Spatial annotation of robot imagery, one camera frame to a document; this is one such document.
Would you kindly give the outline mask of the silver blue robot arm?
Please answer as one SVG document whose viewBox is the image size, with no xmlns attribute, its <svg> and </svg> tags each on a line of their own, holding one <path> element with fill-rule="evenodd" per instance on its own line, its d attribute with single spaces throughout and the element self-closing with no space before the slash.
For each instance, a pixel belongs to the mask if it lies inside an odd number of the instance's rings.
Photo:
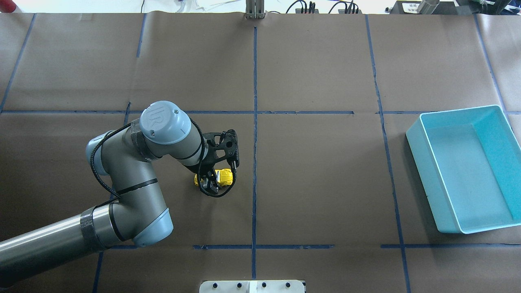
<svg viewBox="0 0 521 293">
<path fill-rule="evenodd" d="M 1 242 L 1 289 L 132 241 L 154 245 L 173 232 L 153 162 L 171 156 L 197 176 L 201 193 L 217 195 L 215 152 L 227 133 L 203 133 L 179 106 L 158 101 L 139 118 L 91 139 L 90 173 L 111 199 L 82 213 Z"/>
</svg>

